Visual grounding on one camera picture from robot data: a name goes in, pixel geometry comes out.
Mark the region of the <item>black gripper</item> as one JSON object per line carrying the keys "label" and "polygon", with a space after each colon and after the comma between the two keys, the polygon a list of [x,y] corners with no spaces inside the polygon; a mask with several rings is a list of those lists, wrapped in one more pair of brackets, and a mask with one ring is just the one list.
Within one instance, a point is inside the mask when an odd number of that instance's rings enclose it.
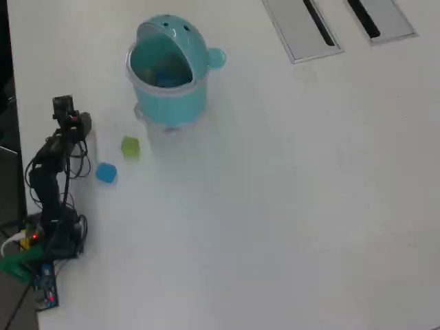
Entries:
{"label": "black gripper", "polygon": [[83,141],[83,138],[87,138],[92,129],[90,113],[80,113],[79,120],[80,122],[65,122],[56,130],[56,134],[70,143]]}

